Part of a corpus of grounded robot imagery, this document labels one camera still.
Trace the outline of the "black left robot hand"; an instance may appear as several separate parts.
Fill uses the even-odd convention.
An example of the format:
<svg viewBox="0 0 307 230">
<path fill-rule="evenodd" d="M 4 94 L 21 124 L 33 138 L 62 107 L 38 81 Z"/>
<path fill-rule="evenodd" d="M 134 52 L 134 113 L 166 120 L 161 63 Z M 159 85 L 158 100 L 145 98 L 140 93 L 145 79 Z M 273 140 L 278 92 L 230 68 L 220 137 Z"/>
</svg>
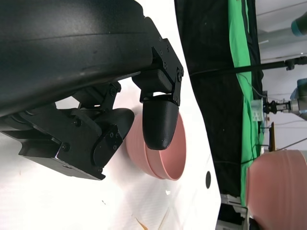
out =
<svg viewBox="0 0 307 230">
<path fill-rule="evenodd" d="M 168 148 L 183 73 L 134 0 L 0 3 L 0 131 L 21 156 L 64 175 L 104 179 L 134 121 L 113 108 L 122 79 L 141 90 L 146 145 Z"/>
</svg>

